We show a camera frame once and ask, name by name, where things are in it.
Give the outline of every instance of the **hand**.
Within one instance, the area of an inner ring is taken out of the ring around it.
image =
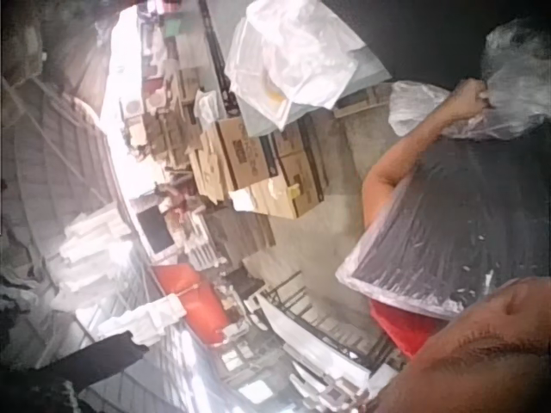
[[[488,107],[486,84],[481,80],[461,82],[440,106],[443,116],[451,121],[473,118]]]

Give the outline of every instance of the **red clothing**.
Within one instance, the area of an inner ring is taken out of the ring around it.
[[[444,322],[370,300],[371,316],[408,357],[413,357]]]

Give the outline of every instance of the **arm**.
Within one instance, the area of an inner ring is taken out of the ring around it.
[[[442,130],[458,120],[469,119],[484,110],[479,98],[486,86],[468,80],[437,109],[390,148],[368,172],[362,185],[363,220],[369,227],[392,197],[392,192],[415,166],[421,155],[439,139]]]

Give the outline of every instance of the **concrete floor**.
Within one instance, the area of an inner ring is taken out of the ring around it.
[[[335,271],[363,234],[361,186],[370,166],[395,140],[380,107],[336,120],[313,113],[329,185],[325,201],[297,220],[269,217],[276,246],[245,261],[274,285],[301,270],[313,302],[333,317],[373,330],[365,296],[340,284]]]

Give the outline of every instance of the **floor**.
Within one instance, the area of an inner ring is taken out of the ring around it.
[[[297,220],[269,217],[276,246],[245,260],[253,275],[273,285],[300,270],[318,308],[374,333],[367,299],[341,285],[335,271],[363,234],[361,177],[396,140],[387,117],[387,107],[340,120],[329,111],[313,113],[329,181],[325,201]]]

